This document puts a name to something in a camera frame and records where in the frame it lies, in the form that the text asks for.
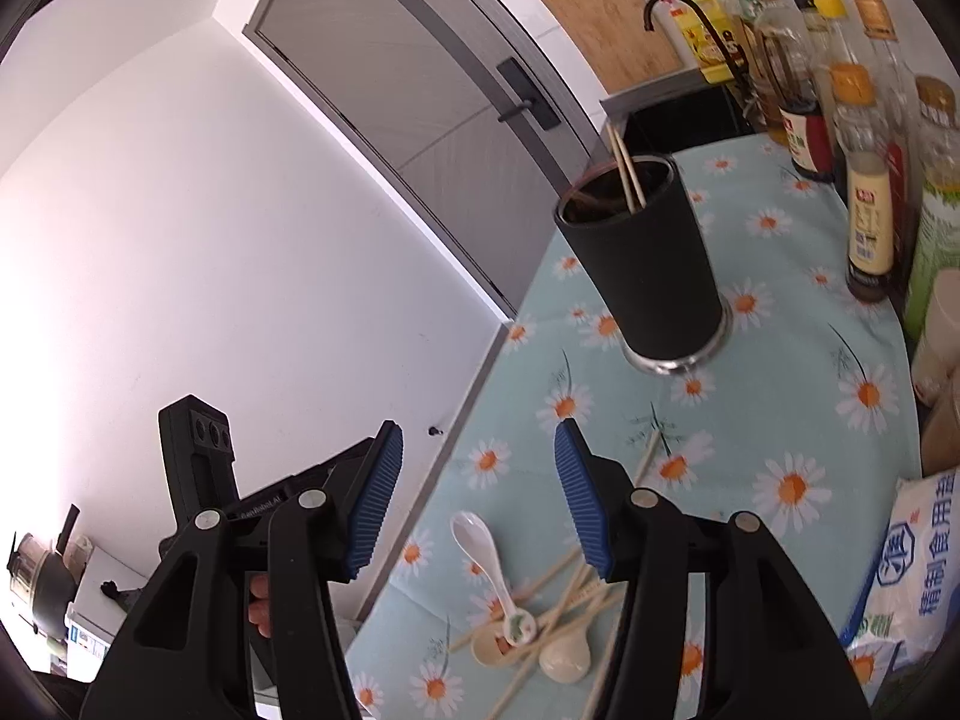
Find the gray door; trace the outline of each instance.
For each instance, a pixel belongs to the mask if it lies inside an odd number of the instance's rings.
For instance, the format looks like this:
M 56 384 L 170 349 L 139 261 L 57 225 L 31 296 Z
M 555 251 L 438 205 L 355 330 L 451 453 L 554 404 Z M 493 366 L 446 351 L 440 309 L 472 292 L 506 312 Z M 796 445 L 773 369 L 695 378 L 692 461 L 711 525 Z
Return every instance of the gray door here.
M 264 0 L 251 26 L 512 314 L 589 159 L 565 87 L 558 104 L 539 84 L 555 127 L 498 122 L 520 98 L 496 67 L 519 52 L 474 0 Z

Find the table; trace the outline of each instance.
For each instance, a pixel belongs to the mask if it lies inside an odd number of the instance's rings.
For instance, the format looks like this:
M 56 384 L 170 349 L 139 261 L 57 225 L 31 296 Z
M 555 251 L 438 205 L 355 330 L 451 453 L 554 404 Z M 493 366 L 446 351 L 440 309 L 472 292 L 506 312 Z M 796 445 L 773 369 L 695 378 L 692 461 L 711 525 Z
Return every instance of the table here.
M 515 586 L 553 565 L 576 543 L 552 450 L 566 416 L 595 454 L 622 461 L 630 474 L 661 426 L 669 454 L 656 456 L 643 483 L 688 514 L 760 514 L 834 628 L 846 622 L 896 478 L 920 475 L 901 329 L 888 302 L 862 304 L 846 289 L 846 209 L 832 188 L 793 175 L 784 149 L 754 135 L 676 158 L 733 306 L 733 336 L 688 375 L 635 370 L 592 282 L 554 236 L 437 488 L 347 653 L 359 699 L 381 717 L 482 719 L 510 682 L 512 669 L 483 668 L 469 648 L 445 654 L 445 640 L 487 621 L 493 608 L 448 522 L 459 509 L 480 514 Z M 527 607 L 549 608 L 566 576 Z M 695 712 L 702 670 L 703 583 L 695 577 L 690 597 L 680 717 Z M 590 630 L 594 659 L 613 616 Z M 538 670 L 502 716 L 577 718 L 592 677 L 557 685 Z

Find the tablecloth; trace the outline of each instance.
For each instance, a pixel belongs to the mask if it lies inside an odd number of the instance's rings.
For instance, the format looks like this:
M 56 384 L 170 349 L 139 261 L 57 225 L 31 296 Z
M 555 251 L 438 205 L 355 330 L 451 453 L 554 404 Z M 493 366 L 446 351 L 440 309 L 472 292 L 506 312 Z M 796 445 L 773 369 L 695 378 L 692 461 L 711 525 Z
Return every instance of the tablecloth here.
M 794 175 L 765 136 L 676 155 L 733 334 L 683 376 L 641 373 L 616 322 L 562 236 L 554 236 L 488 381 L 389 584 L 347 653 L 358 699 L 383 718 L 487 716 L 512 669 L 445 643 L 490 619 L 493 591 L 450 535 L 477 512 L 515 587 L 576 543 L 553 458 L 573 416 L 595 454 L 630 474 L 654 426 L 661 451 L 643 485 L 683 512 L 757 512 L 836 630 L 861 588 L 898 476 L 919 475 L 917 417 L 904 339 L 888 302 L 867 305 L 843 273 L 847 214 L 832 188 Z M 546 610 L 563 575 L 526 605 Z M 599 658 L 613 613 L 590 630 Z M 695 713 L 703 584 L 691 579 L 678 716 Z M 658 642 L 651 641 L 651 647 Z M 503 717 L 580 716 L 592 673 L 558 685 L 539 673 Z M 798 685 L 815 689 L 815 685 Z

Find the silver screw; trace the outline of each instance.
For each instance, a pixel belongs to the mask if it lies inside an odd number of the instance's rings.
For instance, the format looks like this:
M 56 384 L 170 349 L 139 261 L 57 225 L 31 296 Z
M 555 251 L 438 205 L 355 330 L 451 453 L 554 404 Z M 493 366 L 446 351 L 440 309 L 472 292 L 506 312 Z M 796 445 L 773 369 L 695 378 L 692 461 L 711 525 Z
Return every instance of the silver screw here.
M 193 520 L 193 524 L 202 531 L 208 531 L 210 528 L 216 528 L 219 523 L 220 513 L 214 512 L 213 509 L 207 509 L 205 512 L 200 512 Z
M 757 515 L 750 514 L 750 512 L 741 512 L 733 517 L 733 524 L 744 533 L 756 533 L 760 529 L 760 521 L 757 519 Z
M 304 490 L 296 500 L 304 509 L 320 509 L 326 503 L 323 490 Z
M 630 502 L 640 509 L 653 509 L 659 504 L 659 495 L 653 490 L 634 490 L 630 493 Z

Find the black faucet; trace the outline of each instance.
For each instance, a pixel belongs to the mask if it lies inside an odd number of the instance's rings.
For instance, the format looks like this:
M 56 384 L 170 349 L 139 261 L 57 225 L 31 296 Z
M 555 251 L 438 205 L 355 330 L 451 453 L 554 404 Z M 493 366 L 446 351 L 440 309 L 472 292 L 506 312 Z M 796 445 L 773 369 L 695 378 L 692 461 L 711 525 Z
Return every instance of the black faucet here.
M 643 28 L 648 32 L 654 31 L 654 19 L 653 11 L 654 5 L 656 5 L 660 0 L 648 0 L 646 7 L 643 9 Z M 710 37 L 713 38 L 714 43 L 717 43 L 717 47 L 720 49 L 720 53 L 723 55 L 724 61 L 727 63 L 727 67 L 730 68 L 730 72 L 733 74 L 733 79 L 736 81 L 736 86 L 740 90 L 741 95 L 743 95 L 744 103 L 747 103 L 747 100 L 750 100 L 751 91 L 750 91 L 750 81 L 748 81 L 746 74 L 744 73 L 741 66 L 737 65 L 733 61 L 730 52 L 727 51 L 727 45 L 720 38 L 720 35 L 717 34 L 717 30 L 713 28 L 713 24 L 710 23 L 710 20 L 707 18 L 707 14 L 701 9 L 701 7 L 696 4 L 693 0 L 680 0 L 693 10 L 697 14 L 697 18 L 700 19 L 704 24 L 704 29 L 710 33 Z

